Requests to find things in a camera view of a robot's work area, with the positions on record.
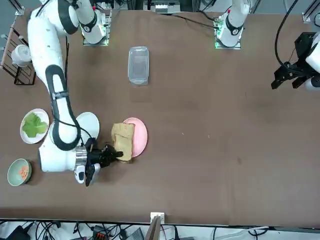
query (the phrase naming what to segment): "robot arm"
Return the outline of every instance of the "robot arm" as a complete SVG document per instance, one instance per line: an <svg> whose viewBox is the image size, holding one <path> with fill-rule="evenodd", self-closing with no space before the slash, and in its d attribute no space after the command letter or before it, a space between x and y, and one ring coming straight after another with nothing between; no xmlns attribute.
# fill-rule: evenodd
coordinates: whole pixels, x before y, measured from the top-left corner
<svg viewBox="0 0 320 240"><path fill-rule="evenodd" d="M237 45L249 12L248 0L232 0L231 8L219 18L223 25L216 37L223 45L229 48Z"/></svg>
<svg viewBox="0 0 320 240"><path fill-rule="evenodd" d="M80 127L69 100L58 38L59 30L61 28L56 27L49 17L31 16L27 26L33 67L37 76L47 87L51 98L52 114L55 118L52 130L53 141L60 150L70 151L80 140Z"/></svg>
<svg viewBox="0 0 320 240"><path fill-rule="evenodd" d="M272 89L277 89L284 81L293 80L292 87L305 85L307 90L320 90L320 34L303 32L295 40L298 60L291 64L284 62L275 72Z"/></svg>
<svg viewBox="0 0 320 240"><path fill-rule="evenodd" d="M101 31L100 12L93 10L89 0L40 1L46 5L30 15L28 42L33 67L50 95L54 122L39 148L39 163L44 172L74 171L77 181L88 186L100 168L121 157L122 152L109 145L99 150L94 138L79 146L81 128L71 108L59 37L75 33L79 23L91 44L106 33Z"/></svg>

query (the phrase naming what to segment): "plastic food container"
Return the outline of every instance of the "plastic food container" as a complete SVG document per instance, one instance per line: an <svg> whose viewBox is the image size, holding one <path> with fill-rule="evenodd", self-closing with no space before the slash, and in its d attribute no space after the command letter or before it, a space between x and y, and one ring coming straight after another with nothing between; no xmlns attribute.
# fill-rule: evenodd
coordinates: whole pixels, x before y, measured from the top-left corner
<svg viewBox="0 0 320 240"><path fill-rule="evenodd" d="M145 46L131 47L128 60L128 78L136 86L148 84L149 50Z"/></svg>

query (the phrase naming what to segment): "toast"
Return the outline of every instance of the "toast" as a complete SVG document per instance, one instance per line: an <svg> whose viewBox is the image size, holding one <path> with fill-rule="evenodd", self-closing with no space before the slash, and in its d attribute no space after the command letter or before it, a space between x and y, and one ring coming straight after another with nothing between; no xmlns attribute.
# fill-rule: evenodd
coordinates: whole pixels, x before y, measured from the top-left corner
<svg viewBox="0 0 320 240"><path fill-rule="evenodd" d="M116 141L116 134L121 135L127 139L133 139L135 131L134 124L127 124L127 123L115 123L112 126L111 130L111 138L115 142Z"/></svg>
<svg viewBox="0 0 320 240"><path fill-rule="evenodd" d="M114 149L117 152L123 152L123 156L117 157L121 162L129 163L132 158L132 138L126 138L119 134L114 135Z"/></svg>

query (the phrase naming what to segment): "wire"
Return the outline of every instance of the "wire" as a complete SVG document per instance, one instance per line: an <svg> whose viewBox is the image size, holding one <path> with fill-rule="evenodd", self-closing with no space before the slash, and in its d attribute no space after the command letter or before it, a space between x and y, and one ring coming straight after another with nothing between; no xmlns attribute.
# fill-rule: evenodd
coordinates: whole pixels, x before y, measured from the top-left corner
<svg viewBox="0 0 320 240"><path fill-rule="evenodd" d="M56 115L55 115L54 113L52 113L52 115L53 115L53 118L54 118L56 121L58 121L59 123L64 124L64 125L68 125L68 126L70 126L70 127L78 128L76 125L73 125L73 124L70 124L70 123L61 121L60 119L58 119L58 118L56 117ZM79 125L79 128L80 128L82 131L84 131L86 134L88 134L88 136L89 136L90 138L92 138L92 136L90 135L90 133L89 133L87 130L85 130L85 129L83 129L82 127L80 127L80 125Z"/></svg>
<svg viewBox="0 0 320 240"><path fill-rule="evenodd" d="M40 239L40 237L41 237L41 235L44 233L44 235L43 235L43 239L44 239L44 237L46 236L46 234L48 233L48 231L49 231L49 228L54 224L53 222L50 222L48 225L46 225L46 227L44 227L43 229L42 229L42 231L40 232L40 235L38 236L38 228L39 228L39 225L42 225L43 226L43 222L42 221L40 221L39 223L38 223L38 225L36 226L36 229L35 229L35 240L39 240Z"/></svg>
<svg viewBox="0 0 320 240"><path fill-rule="evenodd" d="M288 62L290 62L290 60L291 60L291 58L292 58L292 56L293 56L293 54L294 54L295 50L296 50L296 48L294 48L294 49L293 49L293 51L292 51L292 53L291 53L291 56L290 56L290 58L289 58L289 61L288 61Z"/></svg>
<svg viewBox="0 0 320 240"><path fill-rule="evenodd" d="M164 239L167 240L167 236L166 236L166 232L164 229L164 226L161 225L162 231L163 231L163 235L164 235Z"/></svg>
<svg viewBox="0 0 320 240"><path fill-rule="evenodd" d="M202 13L207 19L211 20L211 21L214 21L215 19L217 19L216 17L212 18L212 17L209 17L204 11L202 10L199 10L199 13Z"/></svg>
<svg viewBox="0 0 320 240"><path fill-rule="evenodd" d="M114 237L114 236L116 236L116 234L117 234L117 231L118 231L118 227L120 227L118 224L117 225L115 225L115 226L113 226L111 229L110 229L110 231L108 231L108 235L109 235L109 237Z"/></svg>
<svg viewBox="0 0 320 240"><path fill-rule="evenodd" d="M207 24L204 24L202 22L199 22L199 21L195 21L195 20L192 20L190 18L186 18L184 16L179 16L179 15L171 15L172 17L176 17L176 18L180 18L180 19L184 19L184 20L187 20L187 21L190 21L190 22L193 22L195 24L199 24L201 26L204 26L204 27L207 27L207 28L211 28L211 29L219 29L217 26L211 26L211 25L207 25Z"/></svg>
<svg viewBox="0 0 320 240"><path fill-rule="evenodd" d="M147 2L147 9L148 9L148 10L151 9L151 2L152 2L152 0L148 0L148 2Z"/></svg>
<svg viewBox="0 0 320 240"><path fill-rule="evenodd" d="M64 65L64 78L65 78L65 85L68 88L69 41L67 36L65 36L65 49L66 49L66 56L65 56L65 65Z"/></svg>
<svg viewBox="0 0 320 240"><path fill-rule="evenodd" d="M100 6L98 3L95 3L96 6L98 6L100 8L100 10L104 10L104 8L102 6Z"/></svg>
<svg viewBox="0 0 320 240"><path fill-rule="evenodd" d="M279 28L278 31L276 32L276 36L275 36L275 41L274 41L274 53L275 53L275 57L277 59L277 61L280 63L281 66L283 66L284 68L286 68L289 72L295 73L295 74L301 74L302 71L297 71L294 69L289 68L288 66L286 66L279 58L279 54L278 54L278 39L279 39L279 34L281 31L281 28L283 27L285 21L287 20L289 14L291 13L292 9L295 7L295 5L297 4L299 0L294 0L294 2L292 3L291 7L289 8L289 10L286 12Z"/></svg>
<svg viewBox="0 0 320 240"><path fill-rule="evenodd" d="M212 235L212 240L215 240L215 237L216 237L216 231L217 231L217 228L215 227L215 228L214 228L214 231L213 231L213 235Z"/></svg>
<svg viewBox="0 0 320 240"><path fill-rule="evenodd" d="M80 238L83 240L84 238L83 238L83 237L81 236L81 234L80 234L79 227L77 227L76 230L78 231L78 234L79 234Z"/></svg>
<svg viewBox="0 0 320 240"><path fill-rule="evenodd" d="M313 18L313 23L314 25L316 25L317 27L320 28L320 25L316 24L316 17L320 14L320 12L318 12L316 15L314 15L314 18Z"/></svg>
<svg viewBox="0 0 320 240"><path fill-rule="evenodd" d="M44 222L44 225L46 226L46 228L47 228L47 230L46 230L46 235L47 235L47 233L49 233L49 237L50 237L50 239L51 240L55 240L55 238L52 236L52 234L51 234L51 232L50 232L50 227L52 226L52 225L54 225L53 223L51 223L51 225L49 226L49 225L47 225L47 223L45 223Z"/></svg>
<svg viewBox="0 0 320 240"><path fill-rule="evenodd" d="M128 229L128 228L130 228L130 227L132 227L132 226L133 226L133 225L131 224L131 225L125 227L124 229L122 229L122 231L125 231L126 229ZM117 235L115 235L114 238L112 238L111 240L116 239L119 235L120 235L120 232L119 232Z"/></svg>
<svg viewBox="0 0 320 240"><path fill-rule="evenodd" d="M26 225L28 223L28 221L26 221L23 225L21 225L21 227L23 227L24 225Z"/></svg>
<svg viewBox="0 0 320 240"><path fill-rule="evenodd" d="M85 225L87 225L88 228L90 228L91 231L94 231L95 227L94 226L89 226L88 223L85 222Z"/></svg>
<svg viewBox="0 0 320 240"><path fill-rule="evenodd" d="M210 4L212 4L212 6L213 6L213 5L216 3L216 1L217 1L217 0L211 0L211 1L205 6L205 8L202 9L202 11L206 10L206 9L210 6Z"/></svg>
<svg viewBox="0 0 320 240"><path fill-rule="evenodd" d="M225 10L224 13L226 13L231 7L232 7L232 5L231 5L230 7L228 7L228 8Z"/></svg>
<svg viewBox="0 0 320 240"><path fill-rule="evenodd" d="M262 232L259 232L259 233L257 233L256 230L253 230L253 231L254 231L254 234L251 233L250 231L248 231L248 233L249 233L251 236L255 237L255 239L257 240L257 239L258 239L258 236L261 236L261 235L265 234L266 232L268 232L268 229L266 229L266 230L264 230L264 231L262 231Z"/></svg>
<svg viewBox="0 0 320 240"><path fill-rule="evenodd" d="M44 9L44 7L50 2L50 0L47 0L39 9L39 11L36 13L36 17L39 16L40 12L42 11L42 9Z"/></svg>

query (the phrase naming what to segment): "small bowl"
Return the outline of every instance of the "small bowl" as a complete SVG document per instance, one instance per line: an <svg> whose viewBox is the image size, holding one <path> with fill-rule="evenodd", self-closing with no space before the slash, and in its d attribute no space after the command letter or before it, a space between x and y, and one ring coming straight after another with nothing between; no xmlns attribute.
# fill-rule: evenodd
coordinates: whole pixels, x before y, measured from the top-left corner
<svg viewBox="0 0 320 240"><path fill-rule="evenodd" d="M27 167L28 169L27 176L24 180L19 174L22 167ZM31 177L31 174L32 174L32 168L31 168L30 162L23 158L19 158L10 165L8 174L7 174L7 179L11 186L16 187L28 182Z"/></svg>

